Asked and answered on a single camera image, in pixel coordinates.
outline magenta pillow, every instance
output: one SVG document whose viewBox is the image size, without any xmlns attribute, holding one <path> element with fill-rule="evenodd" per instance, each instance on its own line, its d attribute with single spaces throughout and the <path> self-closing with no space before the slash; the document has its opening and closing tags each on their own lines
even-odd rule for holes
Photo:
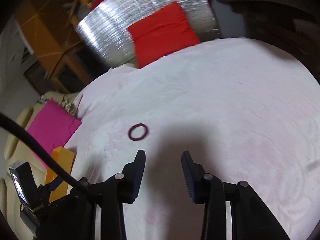
<svg viewBox="0 0 320 240">
<path fill-rule="evenodd" d="M 80 120 L 68 114 L 50 99 L 36 115 L 27 132 L 51 156 L 52 150 L 64 146 L 80 125 Z M 34 155 L 47 169 L 47 165 L 36 154 Z"/>
</svg>

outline leather couch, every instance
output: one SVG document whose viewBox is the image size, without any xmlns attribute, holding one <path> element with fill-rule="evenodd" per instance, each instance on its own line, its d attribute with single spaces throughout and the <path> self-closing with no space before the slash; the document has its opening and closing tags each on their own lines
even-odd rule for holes
<svg viewBox="0 0 320 240">
<path fill-rule="evenodd" d="M 52 98 L 55 102 L 61 104 L 66 99 L 73 102 L 77 95 L 78 93 L 48 92 L 43 95 L 43 98 Z M 25 108 L 17 118 L 16 123 L 27 129 L 42 107 L 43 104 L 37 102 L 33 107 Z M 0 210 L 20 240 L 32 240 L 33 234 L 20 218 L 20 201 L 9 173 L 9 166 L 17 160 L 28 162 L 37 186 L 44 184 L 47 170 L 33 155 L 32 151 L 11 134 L 8 136 L 4 148 L 4 158 L 7 160 L 7 174 L 4 179 L 0 179 Z"/>
</svg>

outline white wall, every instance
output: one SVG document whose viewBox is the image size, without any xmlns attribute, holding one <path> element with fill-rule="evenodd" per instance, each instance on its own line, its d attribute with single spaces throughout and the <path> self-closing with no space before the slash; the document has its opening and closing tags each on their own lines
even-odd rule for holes
<svg viewBox="0 0 320 240">
<path fill-rule="evenodd" d="M 0 95 L 0 112 L 15 120 L 24 108 L 33 106 L 39 97 L 24 76 L 18 76 L 6 92 Z M 0 128 L 0 178 L 6 173 L 3 150 L 7 137 L 8 132 Z"/>
</svg>

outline dark red ring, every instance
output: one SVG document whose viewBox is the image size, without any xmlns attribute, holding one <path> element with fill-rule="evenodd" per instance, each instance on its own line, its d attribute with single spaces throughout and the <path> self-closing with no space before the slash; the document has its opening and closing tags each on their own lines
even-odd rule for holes
<svg viewBox="0 0 320 240">
<path fill-rule="evenodd" d="M 132 133 L 132 131 L 133 131 L 134 129 L 136 129 L 137 127 L 144 127 L 145 132 L 144 132 L 144 134 L 143 134 L 141 137 L 133 138 L 133 137 L 131 136 L 131 133 Z M 128 136 L 129 136 L 130 140 L 132 140 L 132 141 L 141 141 L 141 140 L 143 140 L 143 139 L 148 135 L 148 133 L 149 133 L 149 129 L 148 129 L 148 127 L 147 127 L 145 124 L 143 124 L 143 123 L 137 123 L 137 124 L 135 124 L 134 126 L 132 126 L 132 127 L 130 128 L 130 130 L 129 130 L 129 132 L 128 132 Z"/>
</svg>

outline orange block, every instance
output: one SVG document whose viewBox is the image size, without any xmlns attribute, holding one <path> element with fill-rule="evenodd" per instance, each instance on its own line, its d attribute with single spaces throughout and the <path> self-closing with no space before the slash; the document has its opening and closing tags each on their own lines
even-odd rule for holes
<svg viewBox="0 0 320 240">
<path fill-rule="evenodd" d="M 51 157 L 67 172 L 71 173 L 71 168 L 73 165 L 73 160 L 75 159 L 75 154 L 63 147 L 57 147 L 53 149 Z M 45 176 L 45 183 L 53 181 L 57 177 L 57 174 L 53 172 L 50 168 L 47 170 L 47 175 Z M 65 196 L 67 194 L 68 184 L 64 181 L 60 184 L 50 194 L 49 203 Z"/>
</svg>

